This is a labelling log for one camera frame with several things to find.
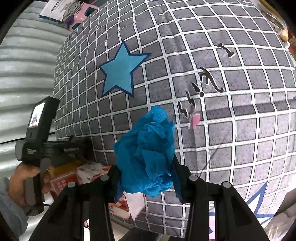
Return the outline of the blue cloth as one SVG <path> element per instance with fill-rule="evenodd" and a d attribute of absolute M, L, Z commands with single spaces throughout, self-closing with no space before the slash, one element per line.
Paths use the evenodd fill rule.
<path fill-rule="evenodd" d="M 151 198 L 171 188 L 175 124 L 154 106 L 113 146 L 121 171 L 117 195 L 143 193 Z"/>

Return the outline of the red patterned cardboard box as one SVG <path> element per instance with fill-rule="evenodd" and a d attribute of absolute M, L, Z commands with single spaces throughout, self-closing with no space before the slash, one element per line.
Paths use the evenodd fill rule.
<path fill-rule="evenodd" d="M 74 161 L 49 171 L 51 180 L 50 194 L 55 199 L 64 187 L 71 181 L 78 184 L 90 183 L 102 175 L 106 175 L 110 166 L 91 162 L 83 164 Z M 123 193 L 116 203 L 108 205 L 110 213 L 125 220 L 135 220 L 145 207 L 144 195 L 142 193 Z"/>

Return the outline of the pale green curtain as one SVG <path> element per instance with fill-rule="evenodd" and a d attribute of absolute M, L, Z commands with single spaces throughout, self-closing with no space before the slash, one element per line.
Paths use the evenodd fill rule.
<path fill-rule="evenodd" d="M 40 18 L 46 5 L 31 3 L 14 21 L 1 43 L 1 176 L 10 177 L 19 161 L 16 141 L 26 136 L 34 105 L 53 95 L 60 47 L 70 32 Z"/>

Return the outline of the white paper bag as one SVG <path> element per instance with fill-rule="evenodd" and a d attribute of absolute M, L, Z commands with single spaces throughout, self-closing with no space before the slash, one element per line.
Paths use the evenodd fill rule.
<path fill-rule="evenodd" d="M 54 22 L 62 23 L 64 15 L 68 10 L 75 7 L 80 7 L 80 1 L 69 1 L 69 0 L 50 0 L 42 9 L 39 17 L 46 20 L 52 20 Z"/>

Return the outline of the pink plastic stool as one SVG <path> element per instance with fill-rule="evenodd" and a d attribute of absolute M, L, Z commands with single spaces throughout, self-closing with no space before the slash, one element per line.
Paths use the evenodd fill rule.
<path fill-rule="evenodd" d="M 70 15 L 66 20 L 67 29 L 73 32 L 97 9 L 98 7 L 92 4 L 75 4 L 71 7 Z"/>

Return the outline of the grey checkered bed sheet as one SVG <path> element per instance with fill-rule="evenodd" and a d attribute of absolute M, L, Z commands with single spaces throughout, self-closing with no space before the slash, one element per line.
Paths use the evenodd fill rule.
<path fill-rule="evenodd" d="M 99 162 L 158 105 L 178 160 L 232 183 L 263 227 L 295 186 L 293 59 L 251 1 L 108 1 L 64 42 L 54 77 L 56 138 L 90 136 Z"/>

